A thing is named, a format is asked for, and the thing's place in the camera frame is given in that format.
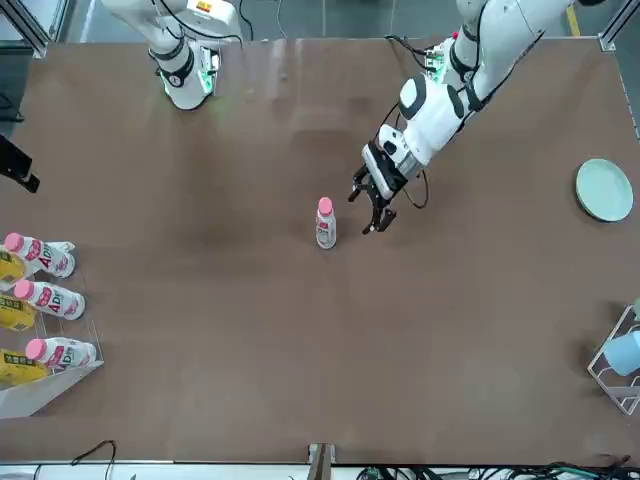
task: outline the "bottle rack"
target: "bottle rack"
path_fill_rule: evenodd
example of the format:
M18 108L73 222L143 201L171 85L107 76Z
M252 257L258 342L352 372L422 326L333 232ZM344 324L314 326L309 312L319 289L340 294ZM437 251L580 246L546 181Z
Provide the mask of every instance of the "bottle rack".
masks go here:
M58 279L48 274L36 273L35 280L59 284L83 295L87 292L86 278L80 262L76 264L75 271L68 278ZM97 351L96 360L82 367L53 368L49 376L22 385L0 384L0 419L33 415L62 392L104 364L98 330L91 313L89 299L87 299L84 314L78 320L65 320L38 312L33 328L22 332L0 330L0 348L24 352L30 340L50 337L67 337L92 343Z
M625 415L631 415L640 402L640 375L632 373L621 377L613 371L602 350L609 340L636 329L640 329L640 319L636 316L633 306L629 305L587 367L597 384Z

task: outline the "plate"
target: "plate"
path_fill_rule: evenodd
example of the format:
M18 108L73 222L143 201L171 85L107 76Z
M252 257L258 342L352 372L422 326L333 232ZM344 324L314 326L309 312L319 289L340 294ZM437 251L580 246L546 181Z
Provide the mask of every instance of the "plate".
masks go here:
M576 193L582 207L605 222L622 220L633 207L629 179L613 162L592 158L582 164L576 177Z

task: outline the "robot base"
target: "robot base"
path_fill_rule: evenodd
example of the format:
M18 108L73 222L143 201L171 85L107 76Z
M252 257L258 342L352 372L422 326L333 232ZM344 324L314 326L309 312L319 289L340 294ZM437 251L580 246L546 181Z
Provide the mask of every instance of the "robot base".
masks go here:
M171 98L173 104L181 110L194 110L202 102L214 93L215 80L220 68L220 55L205 47L189 45L193 51L193 65L182 85L179 81L173 82L171 75L160 75L164 84L165 93Z

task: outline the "wire rack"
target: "wire rack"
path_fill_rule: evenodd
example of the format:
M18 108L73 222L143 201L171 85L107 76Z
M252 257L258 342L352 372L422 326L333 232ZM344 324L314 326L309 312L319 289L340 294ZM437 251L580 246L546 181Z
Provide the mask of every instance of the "wire rack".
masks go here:
M587 367L594 380L625 415L631 415L640 402L640 375L618 375L603 355L603 348L609 340L637 329L640 329L640 319L633 306L629 305Z
M76 264L76 269L68 278L56 278L52 275L37 272L33 278L36 281L46 281L55 285L59 285L73 292L86 295L87 281L82 266ZM87 300L85 312L77 320L65 320L62 317L56 317L40 311L37 311L34 327L22 332L13 332L2 329L0 331L0 348L7 348L16 352L24 352L29 341L34 338L51 338L51 337L67 337L81 342L92 343L96 347L96 360L91 365L101 365L104 361L102 348L100 346L99 334L91 313L91 302ZM65 370L64 368L54 367L51 374L56 375ZM0 384L0 390L11 388L11 385Z

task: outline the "brown tabletop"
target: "brown tabletop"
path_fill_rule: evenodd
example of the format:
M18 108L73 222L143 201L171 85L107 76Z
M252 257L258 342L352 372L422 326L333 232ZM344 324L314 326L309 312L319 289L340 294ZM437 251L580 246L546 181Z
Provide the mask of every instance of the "brown tabletop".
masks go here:
M225 52L218 98L165 97L145 45L55 45L16 143L36 195L2 181L2 234L78 246L105 366L35 417L4 459L595 463L639 451L586 366L639 293L640 215L599 223L577 167L640 185L616 60L543 41L431 163L423 211L384 234L348 204L360 151L417 68L383 40ZM420 184L411 188L417 197ZM314 238L334 200L338 244Z

